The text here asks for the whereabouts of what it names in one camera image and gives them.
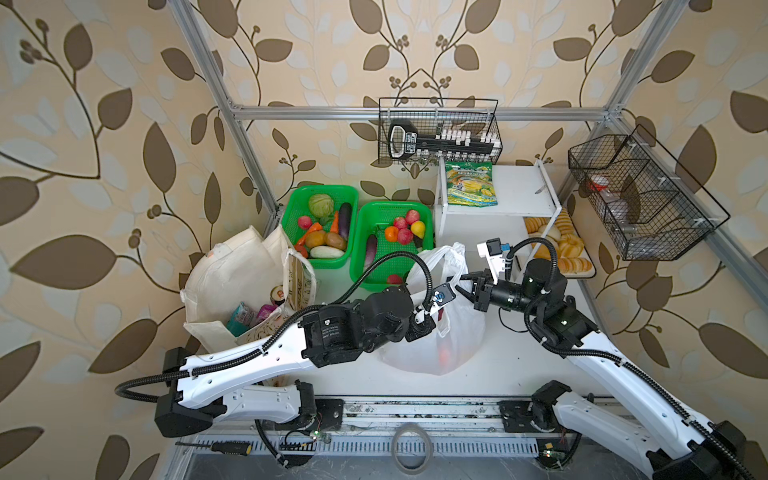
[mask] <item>eggplant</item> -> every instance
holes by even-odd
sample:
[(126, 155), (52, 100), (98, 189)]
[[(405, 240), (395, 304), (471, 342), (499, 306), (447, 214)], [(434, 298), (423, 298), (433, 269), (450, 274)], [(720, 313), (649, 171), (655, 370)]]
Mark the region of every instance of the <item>eggplant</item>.
[(376, 239), (375, 233), (368, 235), (368, 241), (366, 242), (366, 262), (362, 268), (362, 271), (368, 270), (368, 267), (371, 266), (373, 261), (376, 259), (376, 245), (378, 244), (379, 241)]
[(339, 235), (349, 240), (349, 225), (352, 224), (352, 204), (345, 202), (339, 207)]

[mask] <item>black wire basket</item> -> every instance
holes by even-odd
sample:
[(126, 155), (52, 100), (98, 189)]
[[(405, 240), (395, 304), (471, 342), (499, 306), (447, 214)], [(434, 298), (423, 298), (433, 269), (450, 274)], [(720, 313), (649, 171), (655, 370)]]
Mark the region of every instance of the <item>black wire basket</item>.
[(379, 99), (379, 164), (437, 165), (492, 162), (502, 153), (497, 100), (481, 98)]
[[(669, 156), (673, 173), (655, 161), (652, 147)], [(603, 135), (572, 147), (568, 168), (623, 260), (676, 260), (730, 218), (642, 125), (630, 135)]]

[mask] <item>green basket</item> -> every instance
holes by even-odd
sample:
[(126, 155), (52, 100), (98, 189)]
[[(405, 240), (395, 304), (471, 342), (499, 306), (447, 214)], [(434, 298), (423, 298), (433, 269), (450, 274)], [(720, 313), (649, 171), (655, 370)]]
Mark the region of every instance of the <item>green basket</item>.
[[(404, 217), (408, 210), (419, 212), (420, 220), (426, 225), (424, 232), (424, 250), (431, 250), (435, 247), (435, 241), (432, 236), (432, 212), (424, 204), (416, 202), (395, 202), (380, 201), (365, 204), (360, 209), (357, 216), (357, 227), (355, 228), (355, 246), (352, 250), (352, 260), (349, 263), (349, 276), (353, 281), (357, 281), (363, 272), (366, 262), (366, 244), (368, 236), (376, 234), (376, 260), (392, 252), (411, 252), (417, 253), (416, 245), (413, 242), (408, 245), (401, 245), (397, 242), (388, 242), (384, 238), (384, 229), (390, 227), (397, 217)], [(396, 273), (404, 280), (406, 274), (411, 270), (415, 262), (405, 257), (393, 258), (382, 263), (362, 282), (362, 288), (370, 292), (380, 292), (390, 286), (386, 279), (388, 276)]]
[[(347, 240), (346, 252), (339, 258), (310, 258), (310, 263), (315, 268), (340, 268), (346, 263), (346, 259), (352, 252), (352, 248), (355, 244), (355, 222), (357, 218), (357, 190), (355, 187), (349, 185), (308, 185), (306, 187), (297, 188), (290, 196), (288, 207), (286, 207), (286, 213), (283, 215), (283, 230), (290, 239), (292, 245), (299, 241), (306, 230), (299, 228), (297, 221), (299, 217), (308, 215), (312, 218), (312, 222), (316, 222), (315, 218), (310, 213), (310, 208), (307, 204), (310, 201), (310, 197), (314, 194), (328, 194), (333, 198), (333, 209), (338, 210), (341, 204), (347, 202), (352, 205), (352, 219), (349, 223), (349, 239)], [(323, 229), (327, 232), (331, 229), (331, 223), (327, 223)]]

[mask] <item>green snack bag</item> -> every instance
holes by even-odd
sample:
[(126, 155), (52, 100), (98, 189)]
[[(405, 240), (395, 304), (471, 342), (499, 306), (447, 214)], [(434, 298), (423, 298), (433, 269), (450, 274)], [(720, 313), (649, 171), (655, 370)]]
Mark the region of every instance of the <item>green snack bag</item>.
[(469, 207), (498, 205), (491, 162), (445, 162), (448, 204)]

